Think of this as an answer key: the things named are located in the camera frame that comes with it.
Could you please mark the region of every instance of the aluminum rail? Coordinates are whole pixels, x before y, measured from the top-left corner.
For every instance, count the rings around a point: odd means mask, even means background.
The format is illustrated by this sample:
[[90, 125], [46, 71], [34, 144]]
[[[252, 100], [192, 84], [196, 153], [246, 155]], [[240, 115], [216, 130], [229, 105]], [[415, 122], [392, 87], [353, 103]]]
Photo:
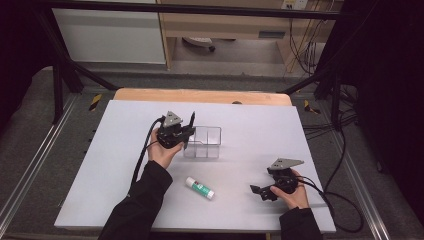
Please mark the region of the aluminum rail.
[[64, 114], [59, 119], [58, 123], [52, 125], [47, 136], [44, 138], [44, 141], [41, 143], [38, 148], [37, 153], [31, 160], [28, 168], [25, 173], [22, 175], [19, 183], [16, 185], [3, 209], [0, 211], [0, 239], [6, 232], [7, 227], [18, 211], [19, 206], [24, 200], [26, 194], [28, 193], [32, 183], [34, 182], [35, 177], [41, 169], [41, 166], [44, 163], [44, 160], [47, 158], [51, 148], [53, 147], [57, 137], [62, 131], [63, 126], [66, 124], [68, 117], [70, 116], [73, 106], [78, 98], [78, 94], [71, 94], [68, 97], [67, 103], [64, 107]]

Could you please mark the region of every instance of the person's arm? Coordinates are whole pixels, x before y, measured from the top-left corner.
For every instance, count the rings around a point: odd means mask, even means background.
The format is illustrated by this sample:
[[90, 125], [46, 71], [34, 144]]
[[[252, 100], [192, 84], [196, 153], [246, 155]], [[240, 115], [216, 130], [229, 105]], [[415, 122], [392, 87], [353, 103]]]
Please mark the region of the person's arm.
[[172, 183], [172, 177], [166, 168], [182, 148], [182, 144], [172, 149], [163, 148], [156, 142], [156, 131], [151, 135], [149, 161], [140, 180], [131, 186], [125, 199], [115, 206], [100, 233], [100, 240], [148, 238], [162, 207], [165, 192]]
[[296, 191], [287, 194], [277, 187], [271, 187], [271, 191], [283, 199], [289, 207], [289, 211], [280, 216], [281, 239], [289, 240], [318, 240], [322, 239], [321, 232], [315, 221], [314, 214], [309, 207], [305, 185], [298, 183]]

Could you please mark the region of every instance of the metal bar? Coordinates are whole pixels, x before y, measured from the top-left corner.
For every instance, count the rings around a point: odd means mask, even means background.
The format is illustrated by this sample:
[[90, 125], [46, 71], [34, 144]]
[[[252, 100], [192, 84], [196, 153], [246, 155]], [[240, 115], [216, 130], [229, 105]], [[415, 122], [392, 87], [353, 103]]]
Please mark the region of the metal bar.
[[156, 13], [186, 13], [210, 15], [234, 15], [252, 17], [301, 18], [323, 20], [358, 20], [359, 15], [339, 12], [298, 11], [284, 9], [261, 9], [223, 6], [200, 6], [179, 4], [149, 4], [123, 2], [94, 2], [67, 0], [37, 0], [45, 7], [61, 9], [123, 11], [123, 12], [156, 12]]
[[107, 88], [108, 90], [118, 90], [121, 87], [117, 87], [109, 82], [107, 82], [106, 80], [104, 80], [103, 78], [97, 76], [96, 74], [90, 72], [89, 70], [87, 70], [86, 68], [84, 68], [83, 66], [81, 66], [80, 64], [78, 64], [77, 62], [73, 61], [73, 60], [68, 60], [73, 66], [74, 68], [80, 72], [81, 74], [83, 74], [84, 76], [90, 78], [91, 80], [93, 80], [94, 82], [102, 85], [103, 87]]
[[53, 124], [56, 124], [63, 114], [62, 76], [60, 74], [59, 64], [53, 65], [53, 89], [54, 89], [54, 119], [53, 119]]
[[35, 177], [40, 171], [44, 160], [47, 158], [47, 155], [49, 154], [57, 137], [62, 131], [62, 128], [68, 120], [68, 117], [72, 112], [72, 108], [77, 98], [78, 94], [71, 94], [71, 96], [68, 98], [65, 105], [64, 114], [60, 118], [59, 122], [50, 128], [47, 136], [44, 138], [44, 141], [41, 143], [40, 147], [38, 148], [38, 151], [36, 152], [30, 164], [28, 165], [28, 168], [19, 180], [19, 183], [16, 185], [3, 209], [0, 211], [0, 239], [6, 232], [7, 227], [9, 226], [16, 212], [18, 211], [19, 206], [21, 205]]
[[75, 73], [75, 70], [69, 66], [69, 63], [66, 59], [67, 53], [63, 49], [60, 40], [58, 39], [55, 31], [49, 23], [49, 20], [46, 17], [45, 11], [37, 7], [31, 8], [35, 19], [38, 21], [40, 26], [45, 32], [50, 45], [52, 46], [52, 51], [54, 53], [54, 60], [59, 64], [60, 75], [67, 84], [71, 92], [81, 92], [84, 86], [81, 83], [78, 75]]
[[[330, 122], [330, 110], [328, 109], [328, 105], [323, 104], [322, 101], [319, 101], [319, 105], [324, 118], [327, 122]], [[341, 133], [332, 131], [332, 134], [336, 141], [337, 149], [341, 153], [343, 149], [343, 139]], [[390, 236], [386, 226], [384, 225], [384, 222], [378, 213], [374, 201], [368, 192], [367, 186], [362, 180], [361, 175], [359, 174], [354, 164], [348, 148], [346, 148], [343, 166], [352, 184], [353, 190], [355, 191], [358, 202], [361, 205], [364, 216], [368, 221], [368, 225], [374, 235], [374, 238], [378, 240], [389, 240]]]
[[301, 88], [304, 88], [306, 86], [308, 86], [309, 84], [315, 82], [315, 81], [319, 81], [322, 78], [326, 77], [328, 75], [330, 71], [328, 69], [322, 69], [320, 72], [317, 72], [316, 74], [308, 77], [305, 80], [300, 81], [299, 83], [295, 84], [294, 86], [291, 86], [285, 90], [282, 91], [278, 91], [277, 93], [284, 93], [287, 95], [291, 95], [293, 93], [295, 93], [296, 91], [298, 91]]
[[331, 123], [337, 131], [340, 131], [341, 124], [339, 123], [339, 106], [340, 106], [340, 74], [331, 76], [334, 78], [333, 82], [333, 94], [331, 101]]

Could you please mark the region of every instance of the hand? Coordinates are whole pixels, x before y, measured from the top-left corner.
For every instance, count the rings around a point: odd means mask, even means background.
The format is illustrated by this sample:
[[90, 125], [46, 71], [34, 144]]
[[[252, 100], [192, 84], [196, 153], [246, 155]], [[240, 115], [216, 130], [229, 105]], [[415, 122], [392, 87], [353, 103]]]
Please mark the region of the hand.
[[177, 152], [181, 150], [181, 148], [184, 146], [184, 143], [181, 142], [171, 149], [166, 149], [158, 142], [158, 139], [156, 137], [157, 131], [158, 129], [156, 128], [152, 131], [152, 134], [150, 135], [151, 145], [147, 148], [149, 161], [155, 161], [163, 168], [167, 169], [168, 166], [171, 164], [172, 158]]
[[[300, 176], [300, 174], [296, 170], [292, 169], [292, 171], [293, 171], [294, 175]], [[299, 209], [309, 208], [308, 197], [306, 196], [305, 185], [301, 182], [299, 182], [297, 184], [296, 190], [292, 194], [287, 194], [283, 190], [281, 190], [281, 189], [279, 189], [275, 186], [271, 187], [271, 191], [275, 195], [277, 195], [278, 197], [283, 199], [283, 201], [287, 204], [289, 209], [293, 209], [293, 208], [296, 208], [296, 207], [299, 207]]]

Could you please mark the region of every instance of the wall outlet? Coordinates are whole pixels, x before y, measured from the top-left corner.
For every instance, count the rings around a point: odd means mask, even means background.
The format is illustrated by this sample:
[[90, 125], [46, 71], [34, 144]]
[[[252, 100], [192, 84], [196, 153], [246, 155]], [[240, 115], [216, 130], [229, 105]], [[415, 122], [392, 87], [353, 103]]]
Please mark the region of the wall outlet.
[[296, 0], [293, 9], [295, 10], [305, 10], [308, 0]]
[[294, 9], [295, 4], [296, 0], [284, 0], [283, 5], [281, 5], [281, 9]]
[[305, 10], [308, 0], [284, 0], [281, 9]]

